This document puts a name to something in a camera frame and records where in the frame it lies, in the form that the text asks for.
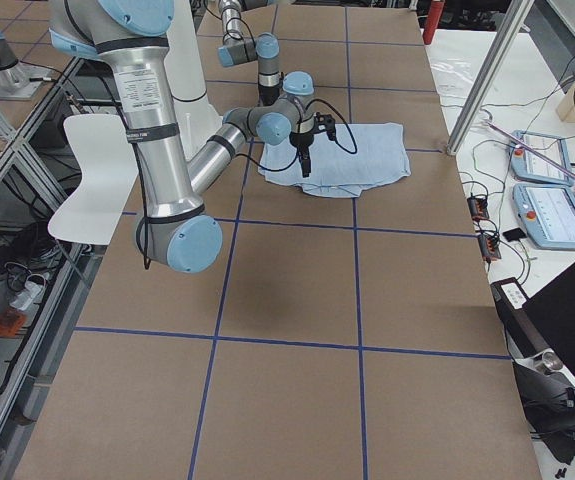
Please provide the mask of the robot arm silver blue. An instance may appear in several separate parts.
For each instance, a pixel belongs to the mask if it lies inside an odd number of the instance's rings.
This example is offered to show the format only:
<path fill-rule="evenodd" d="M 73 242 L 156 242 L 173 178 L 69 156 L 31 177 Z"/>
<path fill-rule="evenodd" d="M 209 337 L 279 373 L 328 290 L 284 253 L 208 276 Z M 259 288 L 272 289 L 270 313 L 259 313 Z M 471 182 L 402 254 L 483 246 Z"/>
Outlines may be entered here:
<path fill-rule="evenodd" d="M 309 174 L 313 142 L 314 87 L 306 72 L 282 76 L 278 41 L 271 34 L 247 40 L 236 31 L 241 14 L 261 1 L 220 1 L 225 41 L 224 66 L 256 60 L 259 90 L 270 99 L 236 108 L 192 158 L 187 158 L 176 109 L 179 99 L 168 81 L 168 31 L 174 25 L 172 1 L 52 1 L 53 46 L 69 55 L 106 63 L 121 101 L 126 140 L 136 156 L 143 216 L 135 243 L 145 263 L 198 273 L 217 258 L 223 241 L 218 223 L 204 212 L 201 197 L 254 137 L 270 145 L 289 140 L 303 174 Z"/>
<path fill-rule="evenodd" d="M 269 32 L 254 36 L 242 13 L 276 4 L 276 1 L 216 2 L 221 18 L 223 39 L 218 56 L 223 67 L 257 62 L 257 87 L 261 106 L 272 105 L 279 97 L 283 74 L 280 71 L 278 39 Z"/>

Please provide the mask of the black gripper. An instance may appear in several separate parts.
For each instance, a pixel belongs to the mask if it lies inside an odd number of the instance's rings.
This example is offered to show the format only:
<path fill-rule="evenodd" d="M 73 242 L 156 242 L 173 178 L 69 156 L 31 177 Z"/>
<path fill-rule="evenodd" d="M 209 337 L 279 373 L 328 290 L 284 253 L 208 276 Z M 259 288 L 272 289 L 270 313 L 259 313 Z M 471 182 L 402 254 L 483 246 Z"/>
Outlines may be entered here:
<path fill-rule="evenodd" d="M 289 136 L 290 144 L 296 149 L 299 155 L 299 164 L 303 178 L 308 178 L 311 174 L 311 158 L 309 147 L 313 144 L 314 134 L 309 132 L 291 132 Z"/>
<path fill-rule="evenodd" d="M 281 94 L 281 86 L 264 86 L 258 85 L 259 94 L 259 105 L 260 106 L 271 106 L 279 98 Z"/>

